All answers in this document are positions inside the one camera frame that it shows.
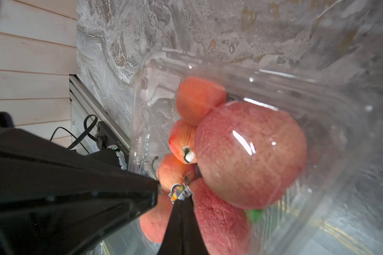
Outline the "clear box of apples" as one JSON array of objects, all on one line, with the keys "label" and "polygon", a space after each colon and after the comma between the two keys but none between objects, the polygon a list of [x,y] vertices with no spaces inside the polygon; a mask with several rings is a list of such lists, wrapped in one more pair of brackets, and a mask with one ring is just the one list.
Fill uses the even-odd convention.
[{"label": "clear box of apples", "polygon": [[162,49],[136,73],[128,170],[157,206],[113,235],[159,251],[187,185],[212,255],[383,255],[383,107],[364,91]]}]

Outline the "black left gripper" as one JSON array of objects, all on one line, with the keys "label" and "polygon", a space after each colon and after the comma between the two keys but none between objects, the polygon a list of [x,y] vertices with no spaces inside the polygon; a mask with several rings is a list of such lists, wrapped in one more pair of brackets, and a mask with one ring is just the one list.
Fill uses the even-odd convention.
[{"label": "black left gripper", "polygon": [[157,181],[17,129],[0,112],[0,255],[78,255],[157,203]]}]

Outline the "round fruit sticker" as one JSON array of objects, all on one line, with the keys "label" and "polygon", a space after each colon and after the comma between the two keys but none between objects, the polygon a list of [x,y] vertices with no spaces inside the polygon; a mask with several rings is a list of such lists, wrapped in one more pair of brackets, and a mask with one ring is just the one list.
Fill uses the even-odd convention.
[{"label": "round fruit sticker", "polygon": [[186,198],[192,197],[192,195],[193,193],[187,185],[175,184],[171,189],[169,197],[171,202],[174,204],[177,200],[185,200]]}]

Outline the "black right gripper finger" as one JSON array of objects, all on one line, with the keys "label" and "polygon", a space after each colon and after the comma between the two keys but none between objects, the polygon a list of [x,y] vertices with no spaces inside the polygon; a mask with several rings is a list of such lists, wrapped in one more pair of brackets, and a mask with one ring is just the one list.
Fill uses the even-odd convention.
[{"label": "black right gripper finger", "polygon": [[192,198],[176,200],[159,255],[207,255]]}]

